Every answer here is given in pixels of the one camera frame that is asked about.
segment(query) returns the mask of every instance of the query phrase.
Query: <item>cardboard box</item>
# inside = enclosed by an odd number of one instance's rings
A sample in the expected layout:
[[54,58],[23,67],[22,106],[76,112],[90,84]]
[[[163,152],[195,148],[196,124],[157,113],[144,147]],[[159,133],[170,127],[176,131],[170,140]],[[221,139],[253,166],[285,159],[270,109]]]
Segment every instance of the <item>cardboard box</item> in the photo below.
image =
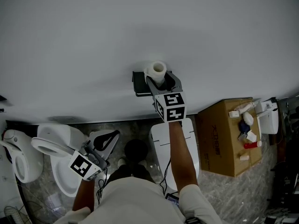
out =
[[[222,100],[195,116],[202,170],[236,177],[261,160],[260,147],[245,149],[244,144],[250,142],[238,140],[242,116],[230,118],[228,113],[248,102],[252,102],[252,98]],[[254,109],[249,113],[254,118],[250,128],[259,141],[256,113]],[[241,155],[249,155],[249,160],[241,161]]]

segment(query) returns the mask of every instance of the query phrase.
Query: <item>human arm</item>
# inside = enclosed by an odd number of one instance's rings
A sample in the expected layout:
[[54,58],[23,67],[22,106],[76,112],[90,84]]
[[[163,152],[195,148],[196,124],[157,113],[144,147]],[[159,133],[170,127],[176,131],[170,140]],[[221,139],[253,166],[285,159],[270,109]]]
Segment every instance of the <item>human arm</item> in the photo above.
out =
[[58,219],[54,224],[78,223],[87,218],[94,207],[94,179],[91,181],[81,180],[73,209]]
[[169,123],[171,169],[178,192],[187,185],[197,185],[196,172],[192,157],[179,122]]
[[90,209],[90,212],[93,212],[94,179],[91,181],[85,181],[82,179],[72,210],[77,211],[84,207],[88,207]]
[[186,219],[198,218],[206,224],[221,224],[209,201],[201,193],[183,129],[179,122],[169,123],[171,169],[179,192],[179,208]]

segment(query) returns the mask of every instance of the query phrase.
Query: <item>white shirt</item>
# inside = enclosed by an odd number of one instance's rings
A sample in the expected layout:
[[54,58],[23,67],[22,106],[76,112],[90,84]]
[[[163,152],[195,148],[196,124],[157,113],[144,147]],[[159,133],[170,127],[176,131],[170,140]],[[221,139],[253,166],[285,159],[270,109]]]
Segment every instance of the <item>white shirt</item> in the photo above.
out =
[[179,208],[166,200],[160,188],[147,180],[127,177],[110,182],[103,190],[99,207],[69,211],[55,224],[183,224],[197,217],[206,224],[221,224],[211,204],[197,185],[179,193]]

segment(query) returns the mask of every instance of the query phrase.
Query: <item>toilet paper roll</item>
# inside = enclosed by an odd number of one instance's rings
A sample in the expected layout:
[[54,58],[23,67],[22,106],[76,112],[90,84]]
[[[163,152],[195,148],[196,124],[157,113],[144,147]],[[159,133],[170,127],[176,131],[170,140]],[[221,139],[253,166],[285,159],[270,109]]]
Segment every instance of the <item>toilet paper roll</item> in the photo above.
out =
[[156,61],[151,63],[148,67],[146,67],[143,72],[144,72],[145,82],[146,82],[146,76],[149,76],[159,87],[164,82],[166,65],[163,62]]

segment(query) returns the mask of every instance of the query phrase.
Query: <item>bottle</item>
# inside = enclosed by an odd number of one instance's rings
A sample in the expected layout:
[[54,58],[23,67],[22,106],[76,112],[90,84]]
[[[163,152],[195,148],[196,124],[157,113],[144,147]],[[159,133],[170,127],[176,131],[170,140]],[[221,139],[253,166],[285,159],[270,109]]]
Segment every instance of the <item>bottle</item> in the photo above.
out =
[[262,142],[261,141],[254,142],[254,143],[244,144],[244,148],[245,149],[247,149],[247,148],[254,148],[254,147],[261,147],[261,146],[262,146]]

